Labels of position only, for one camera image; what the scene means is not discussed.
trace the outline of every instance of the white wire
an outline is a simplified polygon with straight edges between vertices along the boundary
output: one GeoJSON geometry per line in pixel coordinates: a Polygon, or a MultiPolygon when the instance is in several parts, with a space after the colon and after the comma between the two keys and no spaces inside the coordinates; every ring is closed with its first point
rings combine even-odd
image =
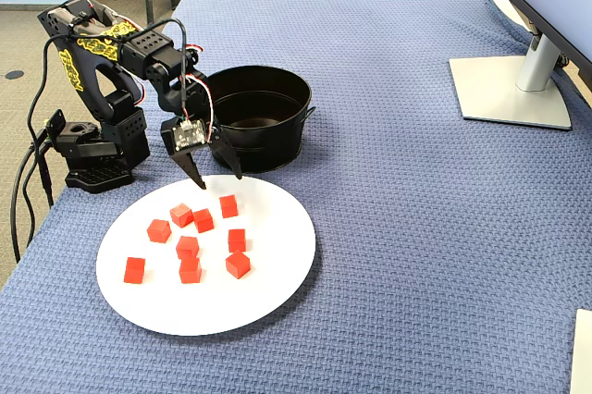
{"type": "Polygon", "coordinates": [[[207,84],[205,84],[205,82],[203,82],[202,80],[197,78],[195,75],[188,73],[187,79],[193,80],[193,81],[197,82],[198,84],[201,84],[202,87],[205,89],[205,93],[207,94],[207,99],[210,102],[210,126],[207,130],[207,142],[210,142],[210,138],[212,137],[212,124],[214,123],[214,102],[212,101],[212,93],[210,92],[210,88],[207,86],[207,84]]]}

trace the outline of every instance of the red block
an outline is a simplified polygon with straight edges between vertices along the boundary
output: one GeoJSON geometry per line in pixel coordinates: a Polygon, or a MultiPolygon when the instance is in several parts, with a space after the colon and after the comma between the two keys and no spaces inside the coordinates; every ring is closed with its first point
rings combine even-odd
{"type": "Polygon", "coordinates": [[[165,220],[153,220],[148,227],[148,237],[150,237],[150,241],[166,243],[169,236],[170,225],[165,220]]]}
{"type": "Polygon", "coordinates": [[[177,257],[180,260],[195,258],[200,246],[195,237],[181,237],[177,243],[177,257]]]}
{"type": "Polygon", "coordinates": [[[202,266],[199,258],[184,258],[179,267],[181,283],[199,283],[202,277],[202,266]]]}
{"type": "Polygon", "coordinates": [[[235,278],[241,278],[251,270],[251,260],[241,251],[236,251],[226,259],[226,269],[235,278]]]}
{"type": "Polygon", "coordinates": [[[193,221],[193,212],[185,203],[175,206],[170,210],[170,217],[180,228],[185,228],[193,221]]]}
{"type": "Polygon", "coordinates": [[[214,219],[208,209],[202,209],[193,213],[193,221],[197,227],[197,231],[201,234],[214,228],[214,219]]]}
{"type": "Polygon", "coordinates": [[[237,200],[234,195],[228,197],[220,197],[220,208],[222,209],[223,218],[231,218],[239,214],[239,208],[237,207],[237,200]]]}
{"type": "Polygon", "coordinates": [[[245,252],[247,250],[247,239],[244,229],[231,229],[228,231],[228,251],[245,252]]]}
{"type": "Polygon", "coordinates": [[[126,263],[126,275],[123,277],[125,283],[140,284],[144,279],[144,266],[146,265],[145,258],[128,257],[126,263]]]}

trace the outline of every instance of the textured blue fabric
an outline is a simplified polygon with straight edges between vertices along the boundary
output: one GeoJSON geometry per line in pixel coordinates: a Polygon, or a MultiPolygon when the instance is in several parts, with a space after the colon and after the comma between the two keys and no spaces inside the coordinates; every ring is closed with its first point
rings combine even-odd
{"type": "Polygon", "coordinates": [[[524,54],[526,31],[490,0],[182,0],[175,15],[204,73],[265,64],[311,84],[301,155],[260,176],[313,219],[311,273],[216,336],[152,333],[109,307],[101,238],[184,178],[150,92],[136,181],[64,191],[3,289],[0,392],[569,391],[575,310],[592,308],[592,112],[557,73],[573,131],[465,121],[448,63],[524,54]]]}

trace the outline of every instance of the power cord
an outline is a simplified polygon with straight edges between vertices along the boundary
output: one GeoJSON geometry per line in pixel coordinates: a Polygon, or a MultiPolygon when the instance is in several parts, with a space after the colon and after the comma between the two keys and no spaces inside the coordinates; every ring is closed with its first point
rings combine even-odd
{"type": "MultiPolygon", "coordinates": [[[[35,149],[33,148],[33,145],[29,146],[29,149],[27,149],[25,156],[20,162],[17,175],[15,176],[15,182],[12,185],[12,199],[10,200],[10,235],[12,237],[12,248],[14,250],[15,260],[17,260],[17,263],[20,261],[19,238],[17,235],[17,197],[19,196],[19,184],[20,179],[22,178],[22,173],[25,170],[25,166],[29,162],[29,158],[31,158],[31,155],[34,151],[35,149]]],[[[29,214],[31,216],[31,224],[33,224],[35,220],[35,214],[31,208],[29,208],[29,214]]]]}
{"type": "MultiPolygon", "coordinates": [[[[187,47],[186,47],[187,46],[187,31],[185,30],[185,26],[183,25],[183,23],[176,18],[162,19],[162,20],[156,22],[155,24],[148,26],[147,28],[145,28],[142,31],[132,33],[128,37],[113,37],[110,35],[71,35],[71,34],[60,33],[60,34],[50,37],[45,42],[45,46],[43,47],[42,82],[41,82],[41,85],[39,86],[39,90],[35,94],[35,97],[31,101],[31,107],[29,108],[29,114],[27,115],[27,127],[29,129],[30,134],[31,134],[32,146],[30,147],[30,149],[27,151],[27,154],[23,158],[23,161],[21,162],[21,165],[18,169],[17,176],[15,177],[15,183],[14,183],[13,194],[12,194],[12,201],[11,201],[11,205],[10,205],[10,228],[11,228],[11,234],[12,234],[12,247],[13,247],[13,250],[15,253],[15,259],[16,259],[17,263],[20,261],[19,239],[17,236],[17,220],[16,220],[17,197],[18,197],[18,193],[19,193],[19,184],[20,184],[20,179],[22,177],[23,170],[24,170],[25,166],[27,165],[27,162],[29,161],[29,158],[31,158],[31,155],[33,153],[34,153],[33,164],[31,166],[31,168],[29,169],[29,172],[28,172],[25,180],[23,181],[23,185],[22,185],[22,194],[25,199],[25,203],[27,204],[27,207],[29,209],[30,216],[31,216],[31,228],[29,231],[27,246],[29,246],[29,244],[31,243],[33,235],[35,233],[35,214],[33,211],[32,204],[31,204],[31,199],[29,198],[29,194],[27,193],[27,186],[29,185],[29,181],[31,179],[33,172],[35,171],[35,168],[40,164],[40,161],[42,162],[44,160],[40,160],[40,158],[41,158],[40,145],[37,140],[37,137],[35,136],[35,130],[33,129],[31,121],[32,121],[33,112],[35,110],[37,102],[39,101],[39,98],[41,97],[43,90],[45,89],[45,84],[47,83],[47,52],[49,50],[49,47],[55,41],[60,40],[62,38],[72,38],[72,39],[77,39],[77,40],[90,40],[90,39],[102,40],[102,41],[111,40],[116,43],[126,43],[127,41],[131,40],[132,38],[137,38],[138,36],[142,36],[145,33],[156,29],[157,27],[167,24],[168,22],[176,23],[177,25],[179,25],[179,28],[181,30],[181,38],[182,38],[181,56],[182,56],[182,60],[183,60],[183,62],[181,63],[181,77],[183,78],[183,81],[181,82],[181,102],[182,102],[183,109],[185,109],[185,104],[187,102],[187,96],[186,96],[186,90],[185,90],[186,61],[187,61],[187,47]]],[[[51,196],[51,184],[50,184],[50,190],[48,193],[48,203],[49,203],[50,207],[53,205],[53,197],[51,196]]]]}

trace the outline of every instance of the gray carpet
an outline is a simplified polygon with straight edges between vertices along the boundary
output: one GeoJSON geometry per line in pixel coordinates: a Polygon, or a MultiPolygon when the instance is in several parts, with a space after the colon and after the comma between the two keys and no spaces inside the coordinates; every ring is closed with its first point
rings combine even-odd
{"type": "MultiPolygon", "coordinates": [[[[143,0],[99,0],[118,12],[145,24],[143,0]]],[[[171,13],[168,0],[154,0],[156,18],[163,18],[171,13]]],[[[37,12],[0,11],[0,140],[4,141],[0,149],[0,286],[14,269],[14,256],[10,239],[9,203],[12,182],[19,162],[30,143],[26,128],[26,116],[32,97],[36,93],[42,76],[42,50],[47,39],[36,18],[37,12]],[[20,69],[25,76],[18,80],[6,80],[4,75],[13,69],[20,69]]],[[[67,81],[64,69],[59,62],[56,50],[50,51],[48,83],[42,99],[37,106],[33,119],[39,128],[57,108],[61,108],[68,120],[88,121],[90,114],[79,96],[67,81]]],[[[55,153],[48,155],[48,162],[54,182],[55,197],[64,187],[63,177],[67,173],[64,160],[55,153]]],[[[31,181],[31,199],[37,217],[37,227],[47,214],[45,195],[37,176],[31,181]]],[[[28,212],[22,198],[18,200],[18,233],[21,245],[27,238],[29,229],[28,212]]]]}

